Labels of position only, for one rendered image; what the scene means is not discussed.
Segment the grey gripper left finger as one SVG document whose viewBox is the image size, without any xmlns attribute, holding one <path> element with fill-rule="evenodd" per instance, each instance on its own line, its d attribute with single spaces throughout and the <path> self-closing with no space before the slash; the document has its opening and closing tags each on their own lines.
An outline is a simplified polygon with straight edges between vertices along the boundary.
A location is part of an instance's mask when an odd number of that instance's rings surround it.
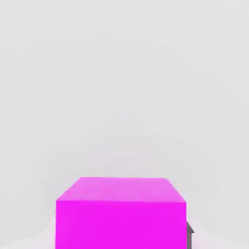
<svg viewBox="0 0 249 249">
<path fill-rule="evenodd" d="M 28 240 L 25 249 L 55 249 L 55 218 L 44 231 Z"/>
</svg>

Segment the small magenta cube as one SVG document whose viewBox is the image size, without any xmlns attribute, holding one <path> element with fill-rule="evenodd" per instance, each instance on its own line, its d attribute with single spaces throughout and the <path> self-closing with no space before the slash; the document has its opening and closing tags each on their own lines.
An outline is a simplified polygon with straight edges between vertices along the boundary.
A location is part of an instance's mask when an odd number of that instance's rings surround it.
<svg viewBox="0 0 249 249">
<path fill-rule="evenodd" d="M 55 249 L 187 249 L 186 201 L 165 178 L 81 177 L 55 221 Z"/>
</svg>

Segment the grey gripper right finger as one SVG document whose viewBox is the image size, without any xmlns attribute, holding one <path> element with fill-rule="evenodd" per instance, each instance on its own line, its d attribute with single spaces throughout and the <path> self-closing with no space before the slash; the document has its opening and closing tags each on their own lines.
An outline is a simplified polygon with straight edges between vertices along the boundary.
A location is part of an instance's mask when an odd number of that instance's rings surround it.
<svg viewBox="0 0 249 249">
<path fill-rule="evenodd" d="M 189 249 L 220 249 L 215 236 L 207 232 L 198 220 L 190 219 L 188 223 L 194 231 L 188 234 Z"/>
</svg>

